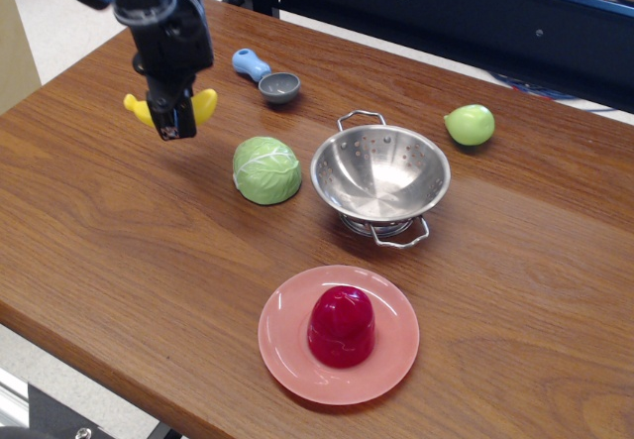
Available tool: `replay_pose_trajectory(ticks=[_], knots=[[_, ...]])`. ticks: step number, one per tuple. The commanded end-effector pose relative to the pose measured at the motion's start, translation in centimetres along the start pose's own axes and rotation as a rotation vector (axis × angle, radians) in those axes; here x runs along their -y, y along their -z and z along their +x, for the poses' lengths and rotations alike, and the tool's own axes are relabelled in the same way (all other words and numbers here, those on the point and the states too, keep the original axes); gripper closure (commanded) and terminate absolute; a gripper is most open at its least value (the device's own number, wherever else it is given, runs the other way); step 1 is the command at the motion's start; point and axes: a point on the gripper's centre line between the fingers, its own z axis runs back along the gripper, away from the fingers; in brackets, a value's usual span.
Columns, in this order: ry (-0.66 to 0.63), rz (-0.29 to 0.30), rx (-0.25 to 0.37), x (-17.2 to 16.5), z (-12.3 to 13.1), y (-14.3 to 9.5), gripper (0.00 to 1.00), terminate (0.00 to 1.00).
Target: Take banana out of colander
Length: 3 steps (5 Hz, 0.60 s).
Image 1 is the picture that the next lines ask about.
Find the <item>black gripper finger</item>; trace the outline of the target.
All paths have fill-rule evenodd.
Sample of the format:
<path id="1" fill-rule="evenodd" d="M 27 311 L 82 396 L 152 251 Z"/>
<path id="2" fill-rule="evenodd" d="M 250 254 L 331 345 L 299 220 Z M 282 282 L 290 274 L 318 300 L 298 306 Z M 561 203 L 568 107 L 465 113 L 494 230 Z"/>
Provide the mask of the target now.
<path id="1" fill-rule="evenodd" d="M 148 101 L 151 120 L 164 141 L 194 138 L 197 134 L 192 98 L 179 97 L 173 106 L 165 99 Z"/>

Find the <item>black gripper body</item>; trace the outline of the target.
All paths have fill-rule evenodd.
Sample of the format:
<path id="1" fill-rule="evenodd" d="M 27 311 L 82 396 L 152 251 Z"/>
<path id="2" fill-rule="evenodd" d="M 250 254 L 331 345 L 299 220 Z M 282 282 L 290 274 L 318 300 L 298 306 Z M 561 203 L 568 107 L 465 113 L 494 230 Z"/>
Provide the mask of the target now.
<path id="1" fill-rule="evenodd" d="M 137 47 L 135 70 L 148 82 L 147 101 L 168 112 L 190 97 L 196 74 L 213 64 L 202 0 L 115 0 L 115 17 Z"/>

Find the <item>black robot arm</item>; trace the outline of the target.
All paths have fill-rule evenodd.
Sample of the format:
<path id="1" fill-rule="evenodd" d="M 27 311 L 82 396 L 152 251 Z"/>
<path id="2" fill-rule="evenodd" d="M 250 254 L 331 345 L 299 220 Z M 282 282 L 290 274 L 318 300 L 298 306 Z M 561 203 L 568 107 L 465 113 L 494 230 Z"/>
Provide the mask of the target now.
<path id="1" fill-rule="evenodd" d="M 214 60 L 203 0 L 114 0 L 113 9 L 132 33 L 152 125 L 166 141 L 194 137 L 192 85 Z"/>

